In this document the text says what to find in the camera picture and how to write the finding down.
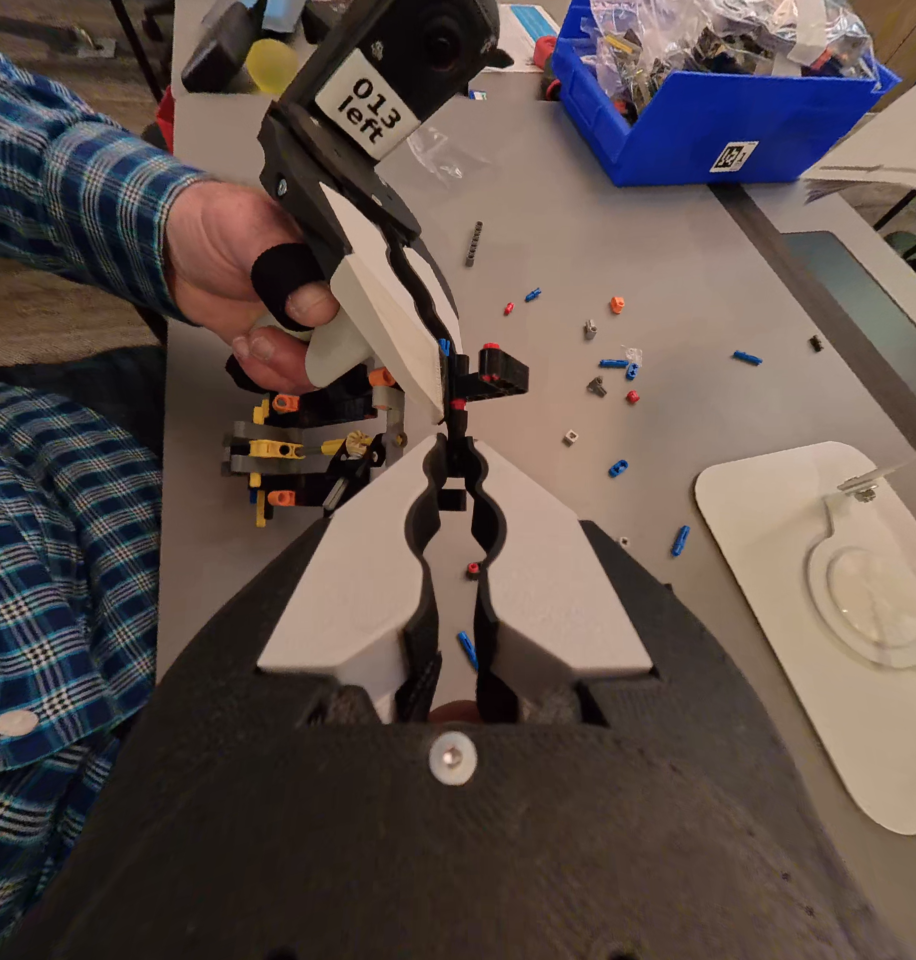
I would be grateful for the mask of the empty clear plastic bag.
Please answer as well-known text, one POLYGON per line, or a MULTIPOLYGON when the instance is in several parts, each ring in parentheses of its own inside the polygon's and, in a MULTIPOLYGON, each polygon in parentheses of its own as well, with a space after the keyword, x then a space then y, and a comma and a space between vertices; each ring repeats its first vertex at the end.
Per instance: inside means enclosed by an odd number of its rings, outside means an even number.
POLYGON ((406 140, 414 159, 437 180, 451 186, 478 170, 482 161, 433 126, 420 126, 406 140))

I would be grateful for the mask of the yellow ball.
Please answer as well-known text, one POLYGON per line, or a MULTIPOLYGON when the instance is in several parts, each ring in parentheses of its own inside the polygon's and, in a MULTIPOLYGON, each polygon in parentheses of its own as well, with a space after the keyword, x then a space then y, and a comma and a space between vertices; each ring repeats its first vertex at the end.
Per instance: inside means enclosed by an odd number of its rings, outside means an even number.
POLYGON ((254 42, 245 58, 245 69, 255 87, 278 99, 296 77, 300 67, 295 49, 283 41, 261 38, 254 42))

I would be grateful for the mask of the clear plastic parts bags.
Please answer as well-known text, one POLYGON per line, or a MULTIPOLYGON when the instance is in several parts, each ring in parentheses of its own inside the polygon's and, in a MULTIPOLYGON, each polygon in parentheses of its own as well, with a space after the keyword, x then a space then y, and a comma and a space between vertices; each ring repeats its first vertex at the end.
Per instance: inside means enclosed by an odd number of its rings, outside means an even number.
POLYGON ((673 73, 869 81, 872 35, 845 1, 591 1, 581 32, 599 87, 634 124, 673 73))

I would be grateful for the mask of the person's left hand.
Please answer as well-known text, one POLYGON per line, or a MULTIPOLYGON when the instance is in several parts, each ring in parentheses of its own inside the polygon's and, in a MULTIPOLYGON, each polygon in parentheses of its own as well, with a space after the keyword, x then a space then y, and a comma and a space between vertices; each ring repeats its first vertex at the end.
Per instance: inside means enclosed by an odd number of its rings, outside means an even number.
POLYGON ((294 219, 264 192, 214 180, 182 190, 165 226, 166 277, 179 312, 226 344, 256 385, 294 395, 315 388, 307 344, 258 326, 266 310, 250 273, 265 251, 302 241, 294 219))

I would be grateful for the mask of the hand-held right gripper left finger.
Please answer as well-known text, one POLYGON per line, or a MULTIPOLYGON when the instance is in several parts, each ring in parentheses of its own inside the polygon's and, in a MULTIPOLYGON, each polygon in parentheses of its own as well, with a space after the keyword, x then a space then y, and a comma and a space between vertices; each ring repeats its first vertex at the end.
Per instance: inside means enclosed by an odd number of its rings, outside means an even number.
POLYGON ((334 512, 257 667, 368 692, 386 721, 428 717, 440 677, 439 617, 423 557, 440 529, 442 434, 421 441, 334 512))

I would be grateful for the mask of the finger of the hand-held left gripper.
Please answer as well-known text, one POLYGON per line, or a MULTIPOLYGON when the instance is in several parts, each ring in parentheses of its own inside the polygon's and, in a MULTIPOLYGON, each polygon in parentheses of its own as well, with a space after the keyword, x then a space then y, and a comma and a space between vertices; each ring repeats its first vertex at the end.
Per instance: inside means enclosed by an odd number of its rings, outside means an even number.
POLYGON ((377 225, 329 186, 322 191, 351 244, 329 282, 341 306, 319 328, 319 386, 326 387, 368 358, 381 362, 407 399, 434 423, 444 417, 440 349, 416 312, 389 260, 377 225))
POLYGON ((457 305, 437 261, 421 238, 417 238, 412 244, 405 246, 404 253, 411 269, 430 295, 437 316, 446 327, 456 352, 462 354, 464 347, 457 305))

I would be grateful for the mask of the white instruction booklet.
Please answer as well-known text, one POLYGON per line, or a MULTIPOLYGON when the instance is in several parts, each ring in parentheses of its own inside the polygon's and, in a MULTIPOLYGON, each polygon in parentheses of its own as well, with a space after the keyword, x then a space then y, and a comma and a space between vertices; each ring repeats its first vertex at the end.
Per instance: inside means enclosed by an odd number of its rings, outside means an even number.
POLYGON ((857 127, 800 178, 808 202, 854 185, 916 190, 916 85, 857 127))

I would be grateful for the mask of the white printed sheet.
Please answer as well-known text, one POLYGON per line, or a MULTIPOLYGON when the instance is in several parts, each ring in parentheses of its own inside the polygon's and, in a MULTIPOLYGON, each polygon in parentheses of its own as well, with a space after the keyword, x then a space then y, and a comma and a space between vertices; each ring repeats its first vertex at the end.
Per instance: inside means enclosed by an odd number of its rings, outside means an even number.
POLYGON ((485 101, 485 79, 524 77, 533 83, 537 99, 544 101, 539 96, 541 70, 533 63, 535 44, 547 35, 558 37, 560 26, 544 6, 520 2, 500 4, 499 21, 497 47, 489 55, 488 65, 469 83, 464 98, 485 101))

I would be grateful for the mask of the black toy car chassis assembly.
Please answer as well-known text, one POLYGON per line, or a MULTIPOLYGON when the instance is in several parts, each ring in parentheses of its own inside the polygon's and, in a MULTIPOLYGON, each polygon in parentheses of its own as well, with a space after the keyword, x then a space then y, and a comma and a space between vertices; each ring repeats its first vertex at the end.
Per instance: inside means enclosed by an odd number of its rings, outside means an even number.
POLYGON ((304 395, 266 392, 224 435, 222 474, 247 481, 258 529, 275 512, 326 516, 404 453, 405 395, 383 366, 354 366, 304 395))

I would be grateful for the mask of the white stand base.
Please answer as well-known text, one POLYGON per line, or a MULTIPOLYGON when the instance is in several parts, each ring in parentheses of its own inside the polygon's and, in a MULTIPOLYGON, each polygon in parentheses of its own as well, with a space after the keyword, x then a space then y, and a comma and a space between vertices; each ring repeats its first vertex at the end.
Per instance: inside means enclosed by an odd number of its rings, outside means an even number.
POLYGON ((746 608, 739 654, 798 715, 851 804, 916 837, 916 516, 882 467, 825 440, 708 466, 700 515, 746 608))

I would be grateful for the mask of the black L-shaped toy beam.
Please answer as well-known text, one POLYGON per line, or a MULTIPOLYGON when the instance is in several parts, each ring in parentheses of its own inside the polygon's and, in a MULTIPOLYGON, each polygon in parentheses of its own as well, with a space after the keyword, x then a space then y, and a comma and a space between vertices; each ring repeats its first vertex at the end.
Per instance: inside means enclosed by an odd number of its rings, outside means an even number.
POLYGON ((438 502, 441 510, 464 511, 466 496, 480 475, 473 462, 471 441, 466 435, 466 407, 471 402, 496 400, 525 394, 529 368, 503 351, 499 344, 486 342, 478 354, 478 369, 470 370, 470 359, 459 353, 452 340, 439 340, 444 398, 443 425, 446 432, 447 477, 464 482, 464 492, 443 488, 438 502))

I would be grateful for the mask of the black box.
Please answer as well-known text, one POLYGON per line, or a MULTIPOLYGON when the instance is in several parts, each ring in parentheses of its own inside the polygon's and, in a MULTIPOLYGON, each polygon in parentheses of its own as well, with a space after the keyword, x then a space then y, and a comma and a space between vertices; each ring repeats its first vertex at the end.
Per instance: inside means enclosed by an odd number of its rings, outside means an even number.
POLYGON ((255 41, 251 9, 240 1, 216 2, 202 24, 204 34, 181 71, 181 84, 188 93, 223 93, 255 41))

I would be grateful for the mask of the person's left forearm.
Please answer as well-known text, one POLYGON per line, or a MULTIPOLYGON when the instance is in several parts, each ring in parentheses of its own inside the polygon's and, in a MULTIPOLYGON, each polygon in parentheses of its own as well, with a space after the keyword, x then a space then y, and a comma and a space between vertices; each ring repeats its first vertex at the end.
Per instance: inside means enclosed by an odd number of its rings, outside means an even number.
POLYGON ((207 181, 0 52, 0 258, 184 320, 166 223, 180 193, 207 181))

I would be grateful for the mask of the blue parts bin with tag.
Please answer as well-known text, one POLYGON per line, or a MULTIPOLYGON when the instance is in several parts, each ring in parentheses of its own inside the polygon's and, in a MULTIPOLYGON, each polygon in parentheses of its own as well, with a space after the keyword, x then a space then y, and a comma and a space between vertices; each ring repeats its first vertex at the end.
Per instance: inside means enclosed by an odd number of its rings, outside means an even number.
POLYGON ((629 124, 583 64, 589 2, 571 2, 551 64, 560 102, 619 187, 785 184, 818 163, 902 82, 676 71, 629 124))

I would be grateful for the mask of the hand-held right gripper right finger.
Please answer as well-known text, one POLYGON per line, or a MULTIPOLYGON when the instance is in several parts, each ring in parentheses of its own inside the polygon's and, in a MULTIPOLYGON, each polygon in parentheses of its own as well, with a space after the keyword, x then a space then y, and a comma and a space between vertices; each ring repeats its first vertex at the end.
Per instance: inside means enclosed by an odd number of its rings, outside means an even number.
POLYGON ((486 721, 515 721, 576 685, 637 678, 654 664, 604 561, 573 510, 486 443, 469 439, 477 580, 476 700, 486 721))

